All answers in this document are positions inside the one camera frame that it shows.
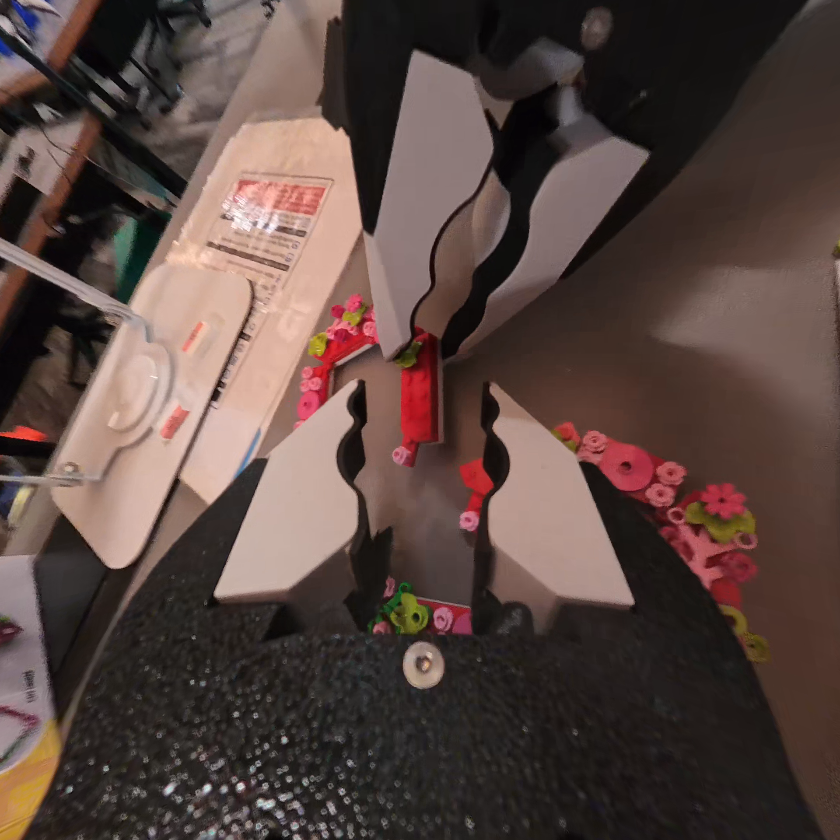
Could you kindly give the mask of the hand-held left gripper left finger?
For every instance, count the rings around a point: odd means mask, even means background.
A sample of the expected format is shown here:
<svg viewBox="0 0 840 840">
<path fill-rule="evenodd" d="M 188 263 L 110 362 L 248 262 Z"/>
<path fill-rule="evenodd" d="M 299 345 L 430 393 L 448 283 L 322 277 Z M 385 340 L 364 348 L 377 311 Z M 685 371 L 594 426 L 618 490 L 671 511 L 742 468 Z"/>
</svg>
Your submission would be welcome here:
<svg viewBox="0 0 840 840">
<path fill-rule="evenodd" d="M 356 479 L 365 465 L 366 388 L 352 380 L 278 444 L 217 582 L 221 603 L 340 603 L 368 536 Z"/>
</svg>

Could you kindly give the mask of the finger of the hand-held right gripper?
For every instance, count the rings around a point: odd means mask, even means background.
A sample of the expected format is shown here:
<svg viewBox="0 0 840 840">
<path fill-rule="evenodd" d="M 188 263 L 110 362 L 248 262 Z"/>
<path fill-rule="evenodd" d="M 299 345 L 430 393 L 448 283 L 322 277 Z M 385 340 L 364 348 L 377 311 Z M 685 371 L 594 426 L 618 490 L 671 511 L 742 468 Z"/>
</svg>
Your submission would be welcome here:
<svg viewBox="0 0 840 840">
<path fill-rule="evenodd" d="M 507 221 L 447 324 L 447 360 L 472 351 L 561 278 L 650 155 L 585 111 L 574 87 L 517 102 L 500 140 L 494 173 Z"/>
<path fill-rule="evenodd" d="M 413 340 L 416 310 L 433 289 L 447 225 L 478 193 L 494 140 L 476 80 L 412 53 L 373 233 L 364 234 L 377 336 L 393 361 Z"/>
</svg>

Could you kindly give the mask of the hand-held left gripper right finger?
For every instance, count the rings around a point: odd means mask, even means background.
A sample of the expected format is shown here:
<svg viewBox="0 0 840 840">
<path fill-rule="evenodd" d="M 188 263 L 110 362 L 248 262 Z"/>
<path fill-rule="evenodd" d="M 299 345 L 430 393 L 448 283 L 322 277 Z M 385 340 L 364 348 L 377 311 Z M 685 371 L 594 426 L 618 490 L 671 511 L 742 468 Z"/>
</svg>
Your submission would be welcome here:
<svg viewBox="0 0 840 840">
<path fill-rule="evenodd" d="M 576 456 L 498 384 L 484 384 L 481 464 L 490 489 L 479 510 L 473 628 L 503 606 L 547 632 L 565 606 L 634 607 L 634 595 Z"/>
</svg>

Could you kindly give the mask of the red lego strip with flowers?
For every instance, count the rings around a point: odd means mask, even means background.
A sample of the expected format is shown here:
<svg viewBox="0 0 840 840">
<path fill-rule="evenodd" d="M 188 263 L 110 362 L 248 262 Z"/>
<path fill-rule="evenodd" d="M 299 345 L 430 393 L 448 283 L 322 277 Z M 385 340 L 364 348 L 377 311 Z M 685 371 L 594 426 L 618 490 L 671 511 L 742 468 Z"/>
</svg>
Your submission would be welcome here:
<svg viewBox="0 0 840 840">
<path fill-rule="evenodd" d="M 440 342 L 415 328 L 413 341 L 395 359 L 401 369 L 402 442 L 393 450 L 399 466 L 414 467 L 420 447 L 445 439 L 443 361 Z"/>
</svg>

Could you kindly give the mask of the small red lego piece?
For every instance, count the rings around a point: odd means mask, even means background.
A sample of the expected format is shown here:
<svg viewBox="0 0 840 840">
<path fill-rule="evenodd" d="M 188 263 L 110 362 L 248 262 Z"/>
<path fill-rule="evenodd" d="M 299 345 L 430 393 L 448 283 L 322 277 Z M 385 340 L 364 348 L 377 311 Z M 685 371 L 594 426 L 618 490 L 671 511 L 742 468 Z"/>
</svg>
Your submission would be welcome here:
<svg viewBox="0 0 840 840">
<path fill-rule="evenodd" d="M 469 500 L 458 519 L 462 531 L 474 533 L 480 525 L 480 513 L 485 499 L 494 489 L 494 482 L 484 469 L 482 459 L 477 458 L 459 468 L 463 484 L 469 490 Z"/>
</svg>

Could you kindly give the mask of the pink flower lego assembly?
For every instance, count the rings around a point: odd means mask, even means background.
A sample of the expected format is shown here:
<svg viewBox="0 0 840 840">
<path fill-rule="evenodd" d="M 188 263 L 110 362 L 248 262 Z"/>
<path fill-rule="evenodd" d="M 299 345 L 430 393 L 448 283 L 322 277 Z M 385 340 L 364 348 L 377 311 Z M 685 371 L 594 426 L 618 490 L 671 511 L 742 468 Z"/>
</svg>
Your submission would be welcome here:
<svg viewBox="0 0 840 840">
<path fill-rule="evenodd" d="M 715 601 L 748 659 L 769 663 L 769 643 L 750 629 L 742 611 L 741 588 L 759 571 L 752 558 L 757 522 L 745 494 L 730 482 L 688 490 L 688 470 L 679 462 L 594 429 L 581 434 L 567 422 L 551 432 L 579 462 L 597 467 L 615 489 L 641 506 Z"/>
</svg>

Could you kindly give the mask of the green and pink lego piece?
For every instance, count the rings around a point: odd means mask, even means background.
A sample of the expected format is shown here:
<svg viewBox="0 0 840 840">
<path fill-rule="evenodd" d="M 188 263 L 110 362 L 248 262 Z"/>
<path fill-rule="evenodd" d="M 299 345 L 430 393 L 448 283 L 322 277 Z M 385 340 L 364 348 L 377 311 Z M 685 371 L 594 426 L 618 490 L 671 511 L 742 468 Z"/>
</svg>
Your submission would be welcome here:
<svg viewBox="0 0 840 840">
<path fill-rule="evenodd" d="M 472 635 L 471 609 L 467 605 L 418 596 L 410 582 L 388 576 L 368 634 Z"/>
</svg>

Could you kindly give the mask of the lego instruction booklet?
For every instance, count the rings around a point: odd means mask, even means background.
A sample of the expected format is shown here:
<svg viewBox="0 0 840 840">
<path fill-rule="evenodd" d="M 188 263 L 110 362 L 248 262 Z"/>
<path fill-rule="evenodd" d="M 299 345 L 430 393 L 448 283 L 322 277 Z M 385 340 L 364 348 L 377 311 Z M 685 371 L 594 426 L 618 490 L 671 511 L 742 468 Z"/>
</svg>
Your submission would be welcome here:
<svg viewBox="0 0 840 840">
<path fill-rule="evenodd" d="M 32 556 L 1 559 L 1 620 L 4 831 L 37 812 L 61 751 Z"/>
</svg>

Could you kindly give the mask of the clear plastic bag with label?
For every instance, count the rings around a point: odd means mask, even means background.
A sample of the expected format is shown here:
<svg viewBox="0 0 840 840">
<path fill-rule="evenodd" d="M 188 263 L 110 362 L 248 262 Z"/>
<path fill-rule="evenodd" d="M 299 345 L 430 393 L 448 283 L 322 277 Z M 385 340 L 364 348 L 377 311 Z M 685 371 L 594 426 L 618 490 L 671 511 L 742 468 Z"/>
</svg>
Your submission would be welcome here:
<svg viewBox="0 0 840 840">
<path fill-rule="evenodd" d="M 256 457 L 361 237 L 350 141 L 323 117 L 227 142 L 165 262 L 248 280 L 254 301 L 180 474 L 206 504 Z"/>
</svg>

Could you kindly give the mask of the white rounded board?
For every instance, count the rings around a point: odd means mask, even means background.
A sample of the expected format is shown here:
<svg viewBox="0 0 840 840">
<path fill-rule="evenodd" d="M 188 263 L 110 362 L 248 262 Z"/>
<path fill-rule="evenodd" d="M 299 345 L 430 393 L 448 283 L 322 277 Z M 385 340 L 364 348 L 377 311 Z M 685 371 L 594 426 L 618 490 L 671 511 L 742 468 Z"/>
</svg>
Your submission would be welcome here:
<svg viewBox="0 0 840 840">
<path fill-rule="evenodd" d="M 171 352 L 174 381 L 150 432 L 118 453 L 99 483 L 53 487 L 51 497 L 108 568 L 136 561 L 149 541 L 163 505 L 204 420 L 253 302 L 249 281 L 215 269 L 162 265 L 134 292 L 130 308 L 152 326 L 154 341 Z M 119 326 L 85 391 L 56 457 L 93 469 L 106 431 L 90 398 L 102 396 L 103 362 L 114 362 Z"/>
</svg>

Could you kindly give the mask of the clear acrylic stand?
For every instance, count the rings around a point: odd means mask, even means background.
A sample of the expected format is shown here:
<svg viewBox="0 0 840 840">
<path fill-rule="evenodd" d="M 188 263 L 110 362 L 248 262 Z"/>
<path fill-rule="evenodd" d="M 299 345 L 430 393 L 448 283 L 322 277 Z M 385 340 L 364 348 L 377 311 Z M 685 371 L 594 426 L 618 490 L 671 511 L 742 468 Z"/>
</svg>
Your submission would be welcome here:
<svg viewBox="0 0 840 840">
<path fill-rule="evenodd" d="M 69 292 L 73 297 L 121 321 L 126 329 L 123 338 L 118 332 L 114 362 L 103 362 L 99 377 L 103 379 L 103 395 L 90 398 L 95 411 L 102 411 L 100 422 L 106 431 L 97 443 L 96 465 L 84 470 L 68 460 L 56 471 L 41 476 L 2 475 L 3 484 L 33 487 L 80 487 L 101 482 L 118 453 L 137 445 L 152 429 L 163 404 L 172 390 L 175 365 L 172 354 L 154 341 L 151 324 L 126 304 L 103 291 L 58 269 L 39 257 L 2 239 L 1 255 L 6 262 L 29 274 Z"/>
</svg>

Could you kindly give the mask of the wooden storage shelf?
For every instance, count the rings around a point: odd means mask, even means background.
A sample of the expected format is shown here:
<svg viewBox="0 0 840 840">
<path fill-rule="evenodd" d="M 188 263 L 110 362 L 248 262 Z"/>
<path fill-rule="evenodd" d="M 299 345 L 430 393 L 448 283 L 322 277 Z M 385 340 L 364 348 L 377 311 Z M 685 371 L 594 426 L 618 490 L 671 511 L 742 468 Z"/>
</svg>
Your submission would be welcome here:
<svg viewBox="0 0 840 840">
<path fill-rule="evenodd" d="M 20 38 L 15 28 L 10 32 L 2 30 L 2 42 L 9 51 L 18 57 L 13 66 L 12 76 L 2 76 L 2 129 L 10 128 L 13 133 L 22 128 L 33 128 L 30 121 L 16 118 L 9 110 L 11 106 L 26 103 L 43 88 L 53 88 L 65 97 L 77 109 L 82 111 L 80 147 L 74 146 L 66 153 L 65 161 L 58 165 L 60 179 L 65 185 L 50 188 L 42 200 L 44 210 L 37 210 L 34 222 L 26 222 L 24 239 L 17 250 L 24 251 L 25 261 L 39 257 L 51 231 L 49 222 L 63 207 L 67 196 L 75 183 L 83 160 L 87 158 L 90 147 L 104 134 L 118 151 L 129 160 L 145 169 L 160 183 L 165 190 L 175 196 L 182 196 L 186 189 L 186 180 L 154 153 L 131 137 L 116 119 L 100 110 L 88 99 L 86 92 L 73 85 L 67 77 L 67 69 L 78 58 L 85 67 L 90 64 L 85 56 L 97 55 L 91 67 L 98 66 L 112 70 L 117 74 L 126 64 L 144 72 L 146 80 L 173 107 L 177 98 L 173 90 L 163 86 L 159 73 L 148 68 L 148 61 L 139 62 L 133 56 L 134 50 L 144 34 L 149 34 L 149 41 L 144 56 L 151 58 L 155 43 L 160 43 L 160 52 L 170 64 L 180 69 L 180 64 L 172 53 L 172 44 L 179 30 L 173 25 L 176 19 L 190 18 L 206 28 L 211 27 L 211 19 L 204 2 L 55 2 L 43 5 L 42 2 L 20 2 L 21 6 L 36 5 L 41 14 L 58 18 L 53 26 L 56 36 L 48 43 L 47 51 L 34 50 L 24 38 Z"/>
</svg>

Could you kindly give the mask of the red lego frame with flowers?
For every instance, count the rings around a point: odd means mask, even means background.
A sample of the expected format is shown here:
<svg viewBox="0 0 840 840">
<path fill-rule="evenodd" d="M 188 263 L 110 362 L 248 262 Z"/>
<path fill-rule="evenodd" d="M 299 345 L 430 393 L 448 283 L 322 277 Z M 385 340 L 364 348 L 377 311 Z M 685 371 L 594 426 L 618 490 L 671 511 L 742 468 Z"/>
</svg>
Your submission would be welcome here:
<svg viewBox="0 0 840 840">
<path fill-rule="evenodd" d="M 306 361 L 300 371 L 297 419 L 302 426 L 332 396 L 334 377 L 340 366 L 379 343 L 375 309 L 359 293 L 330 309 L 331 322 L 308 342 Z"/>
</svg>

